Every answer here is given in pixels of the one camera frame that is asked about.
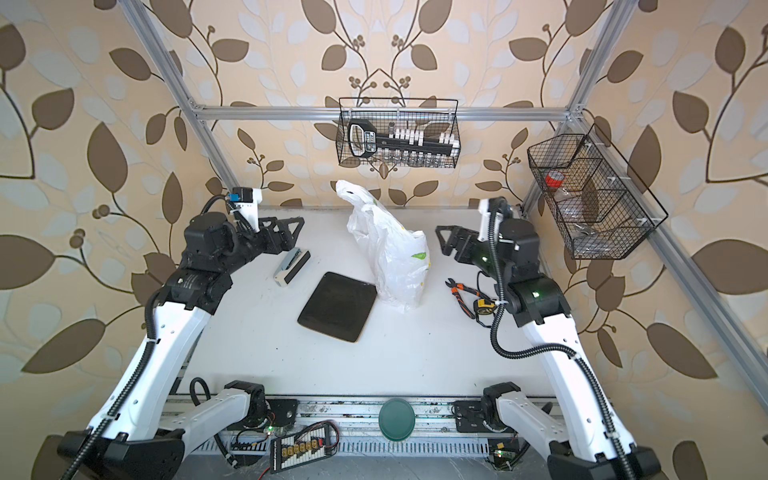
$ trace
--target white plastic bag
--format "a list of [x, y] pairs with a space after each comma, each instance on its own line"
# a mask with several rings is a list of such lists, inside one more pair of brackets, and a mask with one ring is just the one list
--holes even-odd
[[359, 185], [339, 180], [336, 193], [355, 207], [346, 229], [368, 258], [379, 297], [401, 311], [417, 307], [429, 269], [424, 232], [406, 230]]

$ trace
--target white table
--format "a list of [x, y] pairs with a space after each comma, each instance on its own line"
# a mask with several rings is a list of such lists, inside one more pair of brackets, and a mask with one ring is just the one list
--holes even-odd
[[[261, 217], [304, 217], [297, 242], [312, 258], [288, 287], [273, 273], [281, 255], [261, 255], [233, 275], [234, 285], [203, 332], [179, 392], [200, 376], [216, 392], [235, 379], [262, 383], [267, 395], [479, 396], [482, 389], [512, 381], [530, 396], [550, 396], [540, 360], [497, 355], [484, 329], [458, 307], [448, 277], [475, 285], [477, 268], [445, 257], [435, 227], [476, 230], [475, 210], [391, 210], [410, 230], [429, 239], [432, 267], [421, 306], [405, 314], [379, 300], [356, 343], [325, 336], [298, 324], [304, 304], [325, 272], [373, 281], [366, 258], [346, 230], [351, 210], [262, 210]], [[492, 281], [481, 277], [492, 292]], [[469, 295], [465, 301], [471, 305]], [[484, 316], [490, 323], [492, 318]], [[529, 348], [509, 314], [499, 342]]]

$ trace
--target wire basket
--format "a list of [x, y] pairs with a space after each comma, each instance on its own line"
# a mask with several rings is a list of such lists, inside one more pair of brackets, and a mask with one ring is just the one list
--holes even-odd
[[458, 100], [444, 98], [340, 98], [339, 165], [455, 168], [457, 109]]
[[[528, 164], [571, 256], [621, 260], [669, 215], [628, 162], [630, 173], [617, 174], [593, 130], [530, 146]], [[643, 208], [627, 185], [632, 181], [642, 194], [650, 194], [663, 214]]]

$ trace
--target black square plate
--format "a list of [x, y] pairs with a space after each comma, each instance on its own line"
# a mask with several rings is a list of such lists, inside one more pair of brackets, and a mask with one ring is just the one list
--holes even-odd
[[326, 272], [306, 301], [299, 325], [347, 342], [356, 342], [376, 300], [376, 286]]

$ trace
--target green disc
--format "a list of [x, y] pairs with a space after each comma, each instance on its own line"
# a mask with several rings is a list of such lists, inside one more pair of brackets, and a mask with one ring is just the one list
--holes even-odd
[[403, 399], [391, 399], [379, 412], [379, 428], [382, 434], [393, 442], [407, 439], [416, 425], [413, 407]]

